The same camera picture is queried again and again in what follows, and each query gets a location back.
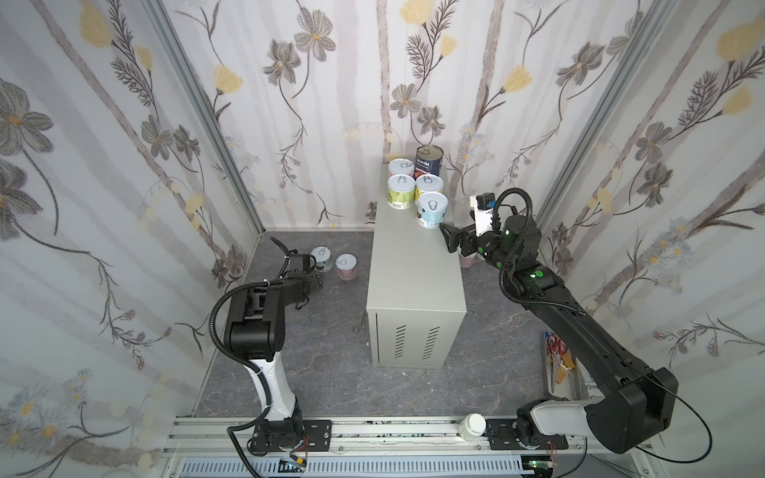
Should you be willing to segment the yellow label can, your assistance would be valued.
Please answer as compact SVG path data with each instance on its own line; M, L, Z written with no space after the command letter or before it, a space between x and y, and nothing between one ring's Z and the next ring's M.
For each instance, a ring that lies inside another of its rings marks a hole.
M427 192L442 193L443 188L444 182L438 175L422 174L416 179L416 199Z

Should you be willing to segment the pink white can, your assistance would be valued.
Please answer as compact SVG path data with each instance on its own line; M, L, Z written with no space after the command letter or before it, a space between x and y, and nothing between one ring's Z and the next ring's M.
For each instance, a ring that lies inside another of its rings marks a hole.
M388 163L388 176L396 175L414 177L414 163L409 159L393 159Z

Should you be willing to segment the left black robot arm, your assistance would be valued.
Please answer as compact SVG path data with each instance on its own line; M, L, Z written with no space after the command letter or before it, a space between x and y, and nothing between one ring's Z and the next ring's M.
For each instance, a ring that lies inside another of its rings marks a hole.
M208 318L215 348L244 366L256 386L262 406L259 416L227 430L237 448L241 444L236 434L250 430L247 450L254 456L308 447L302 411L280 354L286 341L287 309L305 307L310 295L323 287L313 255L290 249L276 238L272 242L284 257L277 277L231 289L216 302Z

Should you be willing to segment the green label can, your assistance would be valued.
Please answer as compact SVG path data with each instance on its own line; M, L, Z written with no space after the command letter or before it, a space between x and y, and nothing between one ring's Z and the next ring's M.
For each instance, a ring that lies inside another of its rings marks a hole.
M414 204L416 180L407 174L391 176L386 183L388 187L388 205L393 209L409 209Z

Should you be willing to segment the teal can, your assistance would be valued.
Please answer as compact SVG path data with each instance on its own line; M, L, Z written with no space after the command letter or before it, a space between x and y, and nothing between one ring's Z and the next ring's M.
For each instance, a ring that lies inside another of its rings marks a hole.
M425 229L438 229L448 208L448 198L440 192L425 192L416 201L416 219Z

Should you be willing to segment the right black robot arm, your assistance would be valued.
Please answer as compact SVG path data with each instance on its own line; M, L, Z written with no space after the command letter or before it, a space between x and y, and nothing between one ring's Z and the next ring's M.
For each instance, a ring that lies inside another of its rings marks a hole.
M593 439L617 454L640 449L671 425L679 381L652 368L614 339L574 298L564 280L538 259L541 231L523 189L475 199L474 223L442 224L449 252L477 255L498 272L503 296L531 312L563 341L595 380L602 398L535 400L518 409L515 438L526 447L554 436Z

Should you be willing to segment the blue red tomato can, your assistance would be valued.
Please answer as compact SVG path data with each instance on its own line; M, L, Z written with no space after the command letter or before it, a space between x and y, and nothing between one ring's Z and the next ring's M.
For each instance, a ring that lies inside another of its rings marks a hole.
M440 176L444 152L438 145L420 145L414 159L414 177L430 174Z

